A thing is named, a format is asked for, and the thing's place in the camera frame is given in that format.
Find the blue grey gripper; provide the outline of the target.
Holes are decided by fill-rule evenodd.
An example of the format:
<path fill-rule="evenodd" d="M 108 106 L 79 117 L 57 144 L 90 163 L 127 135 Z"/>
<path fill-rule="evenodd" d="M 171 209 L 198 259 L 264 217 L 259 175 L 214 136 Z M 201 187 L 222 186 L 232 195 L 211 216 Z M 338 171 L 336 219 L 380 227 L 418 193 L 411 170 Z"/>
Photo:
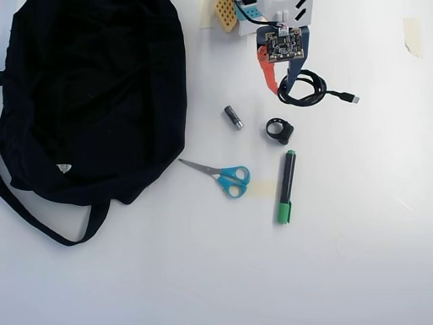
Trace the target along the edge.
<path fill-rule="evenodd" d="M 309 50 L 309 28 L 263 26 L 256 32 L 257 59 L 268 88 L 278 92 L 275 64 L 288 62 L 286 76 L 281 80 L 279 92 L 289 95 L 306 61 Z"/>

